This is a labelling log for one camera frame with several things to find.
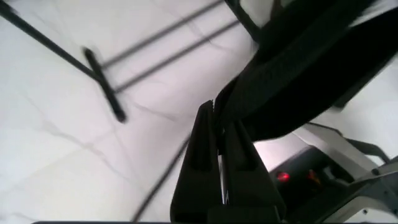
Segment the marble floor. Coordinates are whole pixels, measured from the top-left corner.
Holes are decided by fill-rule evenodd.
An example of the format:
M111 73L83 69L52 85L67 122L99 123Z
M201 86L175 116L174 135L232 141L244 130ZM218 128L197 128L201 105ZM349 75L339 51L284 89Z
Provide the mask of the marble floor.
M107 62L213 2L10 4L87 65L83 46ZM261 11L253 19L263 24L271 2L252 0L247 10ZM0 223L131 219L189 134L198 107L243 69L256 45L222 3L106 70L117 88L226 26L220 35L119 94L128 117L120 124L93 80L0 19ZM391 157L398 155L397 72L394 61L341 113L328 111L315 121L377 144ZM178 173L179 168L172 172L142 221L169 221Z

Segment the glowing red led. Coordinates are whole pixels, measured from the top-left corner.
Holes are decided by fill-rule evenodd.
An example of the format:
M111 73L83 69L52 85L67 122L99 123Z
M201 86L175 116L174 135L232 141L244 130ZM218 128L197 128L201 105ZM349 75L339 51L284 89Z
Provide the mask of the glowing red led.
M290 175L286 172L280 172L280 173L278 173L277 178L281 182L286 182L290 179Z

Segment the white floor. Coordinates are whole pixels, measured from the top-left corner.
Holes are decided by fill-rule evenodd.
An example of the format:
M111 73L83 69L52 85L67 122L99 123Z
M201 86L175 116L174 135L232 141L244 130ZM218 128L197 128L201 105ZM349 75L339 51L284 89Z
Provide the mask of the white floor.
M19 15L84 64L102 62L213 0L12 1ZM259 23L266 21L269 11ZM107 70L113 87L236 18L226 4ZM118 98L118 123L99 86L0 19L0 223L132 217L186 135L198 107L213 99L256 51L238 24ZM340 114L317 121L396 156L397 62ZM178 169L142 221L169 221Z

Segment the black rod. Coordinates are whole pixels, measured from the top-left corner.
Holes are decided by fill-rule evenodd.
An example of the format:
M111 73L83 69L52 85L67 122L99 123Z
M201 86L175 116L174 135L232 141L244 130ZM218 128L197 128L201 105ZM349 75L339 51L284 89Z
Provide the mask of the black rod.
M209 36L204 37L202 40L199 40L198 42L196 42L193 45L187 47L186 49L183 49L180 52L177 52L176 54L174 54L173 56L169 57L168 59L166 59L166 60L158 63L157 65L153 66L152 68L142 72L137 77L134 77L134 78L128 80L126 83L124 83L121 86L117 87L115 89L115 92L116 93L120 93L120 92L124 91L125 89L129 88L130 86L132 86L132 85L138 83L139 81L142 81L143 79L149 77L154 72L160 70L161 68L167 66L168 64L172 63L173 61L175 61L175 60L179 59L180 57L186 55L187 53L191 52L192 50L195 50L199 46L207 43L209 40L215 38L216 36L222 34L223 32L226 32L227 30L229 30L230 28L232 28L232 27L234 27L234 26L236 26L238 24L240 24L239 21L234 21L234 22L228 24L227 26L224 26L223 28L219 29L218 31L210 34Z
M99 83L99 85L101 86L102 90L104 91L104 94L105 94L106 98L108 99L109 104L112 107L112 110L113 110L113 113L114 113L116 119L118 119L118 121L121 123L125 122L126 114L123 111L123 109L121 108L118 99L114 95L114 92L113 92L111 86L109 85L108 81L106 80L106 77L104 76L104 73L102 72L101 66L95 59L94 53L88 48L84 48L83 51L84 51L84 55L87 58L88 63L90 64L90 67L93 69L95 75L97 75L98 77L100 77L103 80L102 82Z
M61 47L59 47L56 43L52 42L48 37L44 36L37 29L29 25L26 21L21 19L17 14L14 13L12 8L6 4L4 1L0 0L0 16L5 18L11 24L14 24L20 30L25 32L27 35L31 36L33 39L40 42L46 48L50 49L52 52L56 53L58 56L69 62L75 68L79 69L90 78L96 80L97 82L102 82L100 78L98 78L93 71L80 63L77 59L72 57L68 52L64 51Z
M111 60L105 62L104 64L102 64L102 68L109 68L110 66L114 65L115 63L125 59L126 57L128 57L129 55L139 51L140 49L144 48L145 46L153 43L153 41L163 37L164 35L172 32L173 30L179 28L180 26L184 25L185 23L189 22L190 20L202 15L203 13L205 13L206 11L209 11L210 9L213 9L214 7L218 6L219 4L224 3L223 0L219 0L216 1L206 7L204 7L203 9L200 9L199 11L193 13L192 15L189 15L188 17L182 19L181 21L178 21L177 23L171 25L170 27L159 31L158 33L154 34L152 37L149 37L148 39L134 45L133 47L131 47L129 50L120 53L119 55L115 56L114 58L112 58Z

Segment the black cable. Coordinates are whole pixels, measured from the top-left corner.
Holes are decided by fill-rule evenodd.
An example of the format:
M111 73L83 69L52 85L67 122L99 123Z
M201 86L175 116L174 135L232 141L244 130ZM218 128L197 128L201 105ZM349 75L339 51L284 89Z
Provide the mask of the black cable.
M141 203L139 208L137 209L136 213L134 214L133 218L131 219L132 222L138 222L148 207L148 205L151 203L152 199L155 197L156 193L160 190L160 188L163 186L164 182L167 180L169 177L170 173L173 171L175 165L177 164L178 160L180 160L182 154L185 151L185 148L187 147L190 139L190 134L187 136L187 138L184 140L183 144L181 145L180 149L178 150L177 154L174 156L173 160L170 162L170 164L167 166L166 171L162 174L160 179L157 181L157 183L154 185L152 190L149 192L145 200Z

